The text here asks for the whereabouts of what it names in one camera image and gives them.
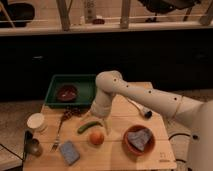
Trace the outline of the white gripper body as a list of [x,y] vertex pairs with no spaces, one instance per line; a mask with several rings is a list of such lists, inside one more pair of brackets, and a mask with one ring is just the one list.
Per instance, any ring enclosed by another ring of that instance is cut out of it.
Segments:
[[91,105],[91,114],[98,118],[107,118],[111,112],[113,97],[97,95]]

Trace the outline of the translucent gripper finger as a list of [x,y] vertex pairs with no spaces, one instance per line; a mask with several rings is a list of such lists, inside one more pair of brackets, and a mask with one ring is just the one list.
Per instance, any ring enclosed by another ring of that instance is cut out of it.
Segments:
[[90,117],[92,114],[91,114],[91,111],[89,110],[83,117],[82,117],[82,120],[85,120],[86,118]]
[[104,123],[105,129],[106,129],[106,133],[107,133],[107,135],[109,135],[110,127],[109,127],[108,121],[106,119],[103,119],[103,123]]

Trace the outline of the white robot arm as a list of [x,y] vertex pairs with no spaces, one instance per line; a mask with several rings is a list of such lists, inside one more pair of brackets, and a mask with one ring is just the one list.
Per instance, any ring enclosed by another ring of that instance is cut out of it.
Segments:
[[114,97],[119,94],[146,108],[174,118],[191,131],[187,171],[213,171],[213,100],[192,98],[126,82],[119,71],[100,72],[95,78],[97,92],[90,113],[107,118]]

